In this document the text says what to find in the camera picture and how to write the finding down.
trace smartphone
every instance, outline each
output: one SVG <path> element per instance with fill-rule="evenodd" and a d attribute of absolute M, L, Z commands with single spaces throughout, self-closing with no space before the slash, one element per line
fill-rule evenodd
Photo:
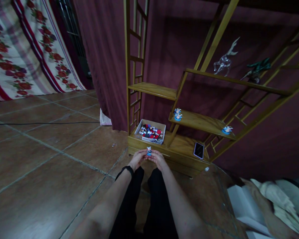
<path fill-rule="evenodd" d="M 204 158 L 204 145 L 201 145 L 200 143 L 195 144 L 195 149 L 194 149 L 194 155 L 201 160 Z"/>

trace box of figurines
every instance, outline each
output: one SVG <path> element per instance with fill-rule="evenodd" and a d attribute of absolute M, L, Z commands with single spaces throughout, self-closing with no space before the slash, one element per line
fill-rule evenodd
<path fill-rule="evenodd" d="M 166 125 L 142 119 L 136 128 L 135 137 L 144 141 L 160 144 L 164 142 Z"/>

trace floral curtain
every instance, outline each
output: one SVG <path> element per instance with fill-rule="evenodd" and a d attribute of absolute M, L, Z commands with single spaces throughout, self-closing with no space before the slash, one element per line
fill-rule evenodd
<path fill-rule="evenodd" d="M 53 4 L 0 0 L 0 101 L 89 89 Z"/>

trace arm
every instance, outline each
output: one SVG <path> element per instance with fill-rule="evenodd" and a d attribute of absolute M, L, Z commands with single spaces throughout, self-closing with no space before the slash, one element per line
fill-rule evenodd
<path fill-rule="evenodd" d="M 168 200 L 179 238 L 208 238 L 205 225 L 177 183 L 163 155 L 152 150 L 149 160 L 162 172 Z"/>
<path fill-rule="evenodd" d="M 145 159 L 147 149 L 136 152 L 128 164 L 135 171 Z M 132 177 L 127 169 L 121 173 L 102 200 L 77 227 L 71 239 L 108 238 Z"/>

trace green figurine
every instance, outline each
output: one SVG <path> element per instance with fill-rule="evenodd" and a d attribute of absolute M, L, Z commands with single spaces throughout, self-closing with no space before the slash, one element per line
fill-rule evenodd
<path fill-rule="evenodd" d="M 260 83 L 260 73 L 262 71 L 265 71 L 265 70 L 269 70 L 271 68 L 271 64 L 269 62 L 269 57 L 262 60 L 262 61 L 259 61 L 259 62 L 256 62 L 254 64 L 251 64 L 251 65 L 247 65 L 247 67 L 254 67 L 254 69 L 248 71 L 243 78 L 241 78 L 240 80 L 243 80 L 245 79 L 246 77 L 249 78 L 249 82 L 251 83 L 255 83 L 255 84 L 259 84 Z"/>

